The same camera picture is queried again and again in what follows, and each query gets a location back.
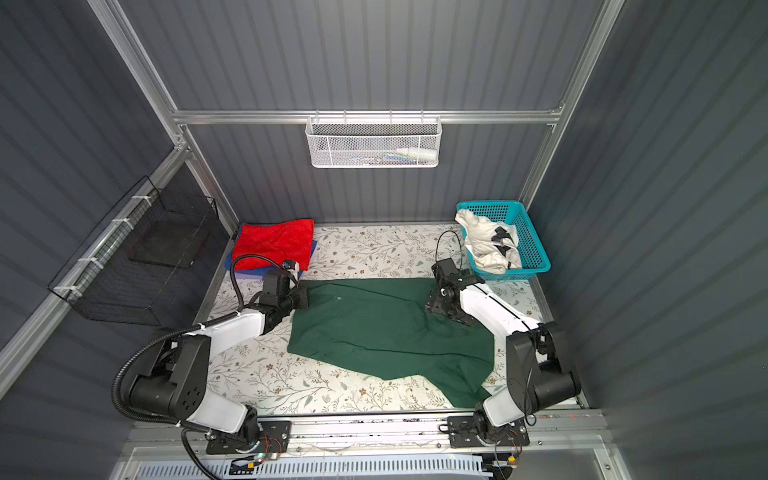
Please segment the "green t-shirt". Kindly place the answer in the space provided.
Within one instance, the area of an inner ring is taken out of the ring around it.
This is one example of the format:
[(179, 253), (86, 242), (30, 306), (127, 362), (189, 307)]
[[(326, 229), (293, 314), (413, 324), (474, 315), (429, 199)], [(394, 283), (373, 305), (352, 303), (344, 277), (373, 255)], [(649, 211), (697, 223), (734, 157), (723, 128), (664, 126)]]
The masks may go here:
[(289, 353), (381, 380), (422, 376), (458, 408), (487, 399), (495, 340), (482, 325), (430, 313), (427, 278), (306, 282)]

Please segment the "teal plastic laundry basket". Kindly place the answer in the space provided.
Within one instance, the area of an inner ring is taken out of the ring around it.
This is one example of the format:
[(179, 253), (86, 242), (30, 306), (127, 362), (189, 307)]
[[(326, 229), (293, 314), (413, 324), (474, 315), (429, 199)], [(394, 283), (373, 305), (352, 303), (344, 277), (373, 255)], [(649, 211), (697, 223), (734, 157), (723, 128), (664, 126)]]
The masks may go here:
[(463, 209), (490, 221), (516, 227), (521, 267), (506, 270), (503, 274), (486, 272), (480, 269), (474, 254), (468, 253), (469, 264), (480, 277), (492, 281), (523, 281), (550, 270), (551, 262), (522, 203), (512, 200), (462, 201), (456, 205), (456, 210)]

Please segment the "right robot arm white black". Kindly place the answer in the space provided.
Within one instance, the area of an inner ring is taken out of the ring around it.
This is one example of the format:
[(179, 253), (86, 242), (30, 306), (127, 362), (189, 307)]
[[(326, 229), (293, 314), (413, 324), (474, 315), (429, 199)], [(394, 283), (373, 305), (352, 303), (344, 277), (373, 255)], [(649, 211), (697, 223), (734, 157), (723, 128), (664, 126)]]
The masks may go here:
[(426, 310), (466, 326), (480, 324), (505, 342), (506, 386), (476, 409), (469, 431), (485, 444), (502, 434), (520, 434), (542, 409), (581, 392), (564, 329), (516, 310), (470, 270), (450, 258), (432, 265), (436, 288)]

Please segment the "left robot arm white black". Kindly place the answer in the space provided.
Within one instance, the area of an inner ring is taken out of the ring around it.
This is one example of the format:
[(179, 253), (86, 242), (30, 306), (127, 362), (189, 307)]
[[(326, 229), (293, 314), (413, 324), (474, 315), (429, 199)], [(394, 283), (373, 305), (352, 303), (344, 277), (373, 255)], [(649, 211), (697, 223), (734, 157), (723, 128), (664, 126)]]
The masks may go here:
[(297, 309), (308, 306), (306, 287), (288, 270), (264, 277), (262, 290), (246, 301), (233, 286), (237, 308), (192, 327), (163, 334), (141, 347), (120, 368), (112, 401), (124, 416), (141, 422), (210, 431), (238, 442), (261, 436), (252, 407), (207, 386), (209, 362), (220, 353), (264, 335)]

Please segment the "red folded t-shirt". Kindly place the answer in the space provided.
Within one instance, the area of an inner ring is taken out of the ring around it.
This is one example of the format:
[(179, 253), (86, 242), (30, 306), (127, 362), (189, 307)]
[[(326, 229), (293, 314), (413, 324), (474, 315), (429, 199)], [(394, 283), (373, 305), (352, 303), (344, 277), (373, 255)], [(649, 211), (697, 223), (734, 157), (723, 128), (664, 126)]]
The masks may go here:
[(231, 261), (244, 255), (260, 255), (277, 264), (295, 261), (301, 271), (310, 266), (314, 221), (301, 219), (275, 225), (243, 225), (234, 244)]

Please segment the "white t-shirt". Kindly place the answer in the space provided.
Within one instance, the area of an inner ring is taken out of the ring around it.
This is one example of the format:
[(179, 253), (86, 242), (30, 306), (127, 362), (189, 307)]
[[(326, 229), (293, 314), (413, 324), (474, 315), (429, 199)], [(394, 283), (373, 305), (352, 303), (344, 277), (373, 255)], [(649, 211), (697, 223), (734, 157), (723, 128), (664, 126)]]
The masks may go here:
[(517, 227), (460, 209), (455, 220), (465, 232), (465, 246), (479, 271), (493, 275), (523, 267)]

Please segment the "white bottle in basket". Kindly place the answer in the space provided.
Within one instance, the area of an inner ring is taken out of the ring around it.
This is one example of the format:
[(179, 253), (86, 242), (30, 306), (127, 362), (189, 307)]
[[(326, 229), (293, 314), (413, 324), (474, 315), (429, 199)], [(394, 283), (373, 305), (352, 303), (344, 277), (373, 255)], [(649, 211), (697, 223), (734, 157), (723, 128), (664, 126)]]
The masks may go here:
[(410, 158), (420, 164), (435, 163), (438, 160), (438, 151), (429, 148), (397, 148), (396, 154), (404, 158)]

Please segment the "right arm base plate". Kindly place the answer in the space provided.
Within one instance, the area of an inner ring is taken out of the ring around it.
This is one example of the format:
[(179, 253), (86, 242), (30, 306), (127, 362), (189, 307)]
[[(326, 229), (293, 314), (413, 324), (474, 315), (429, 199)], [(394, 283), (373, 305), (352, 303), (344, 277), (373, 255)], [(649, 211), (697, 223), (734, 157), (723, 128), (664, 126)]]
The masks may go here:
[(454, 415), (438, 426), (446, 434), (452, 448), (514, 447), (520, 449), (530, 444), (525, 424), (521, 420), (495, 427), (482, 415)]

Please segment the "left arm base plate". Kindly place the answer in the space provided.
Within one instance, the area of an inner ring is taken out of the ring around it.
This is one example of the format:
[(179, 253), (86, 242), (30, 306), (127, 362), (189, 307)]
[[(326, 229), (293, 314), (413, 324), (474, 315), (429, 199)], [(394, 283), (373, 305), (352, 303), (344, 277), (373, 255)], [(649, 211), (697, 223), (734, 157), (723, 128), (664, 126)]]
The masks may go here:
[(256, 421), (246, 424), (238, 433), (215, 432), (205, 452), (208, 455), (276, 454), (287, 451), (292, 423), (290, 421)]

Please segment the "aluminium mounting rail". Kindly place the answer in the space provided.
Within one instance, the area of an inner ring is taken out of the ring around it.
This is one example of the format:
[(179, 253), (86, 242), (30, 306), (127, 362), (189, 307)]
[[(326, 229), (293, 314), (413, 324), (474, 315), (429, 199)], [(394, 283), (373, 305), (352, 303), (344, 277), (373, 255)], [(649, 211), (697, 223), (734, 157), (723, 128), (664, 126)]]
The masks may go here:
[(449, 426), (461, 411), (288, 416), (288, 433), (271, 434), (269, 446), (284, 457), (409, 453), (494, 453), (504, 450), (598, 449), (613, 436), (599, 410), (543, 410), (535, 424), (482, 442), (466, 429)]

